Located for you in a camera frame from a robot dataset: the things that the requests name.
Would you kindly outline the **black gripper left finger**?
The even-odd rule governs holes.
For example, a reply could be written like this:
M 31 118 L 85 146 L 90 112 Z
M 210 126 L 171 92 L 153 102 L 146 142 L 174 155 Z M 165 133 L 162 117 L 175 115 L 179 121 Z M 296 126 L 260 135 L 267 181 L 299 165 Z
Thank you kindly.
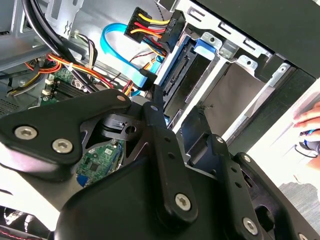
M 74 175 L 83 155 L 109 139 L 125 142 L 124 169 L 140 160 L 151 162 L 156 210 L 163 221 L 190 225 L 196 220 L 194 191 L 156 84 L 142 105 L 106 89 L 2 117 L 0 165 L 30 184 L 28 193 L 61 210 L 80 189 Z

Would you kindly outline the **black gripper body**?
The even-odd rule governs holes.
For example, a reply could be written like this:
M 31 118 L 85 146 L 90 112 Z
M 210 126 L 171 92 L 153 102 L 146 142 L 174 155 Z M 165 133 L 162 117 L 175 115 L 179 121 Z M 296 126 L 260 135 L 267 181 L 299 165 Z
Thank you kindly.
M 151 168 L 149 160 L 140 160 L 75 194 L 60 214 L 55 239 L 230 240 L 215 176 L 185 164 L 198 215 L 184 225 L 160 218 Z

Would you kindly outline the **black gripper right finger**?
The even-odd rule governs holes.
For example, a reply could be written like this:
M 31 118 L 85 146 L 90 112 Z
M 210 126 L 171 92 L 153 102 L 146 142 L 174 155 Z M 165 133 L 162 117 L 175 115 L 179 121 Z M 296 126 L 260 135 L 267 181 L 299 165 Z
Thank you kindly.
M 212 174 L 221 188 L 230 240 L 311 240 L 313 228 L 246 153 L 232 155 L 194 106 L 181 125 L 188 165 Z

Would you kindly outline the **person's hand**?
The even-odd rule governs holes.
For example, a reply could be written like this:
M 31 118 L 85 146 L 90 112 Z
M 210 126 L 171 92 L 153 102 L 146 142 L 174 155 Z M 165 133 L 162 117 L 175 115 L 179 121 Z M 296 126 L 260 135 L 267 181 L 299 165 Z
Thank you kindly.
M 317 102 L 312 109 L 302 113 L 294 119 L 295 129 L 301 132 L 320 129 L 320 102 Z

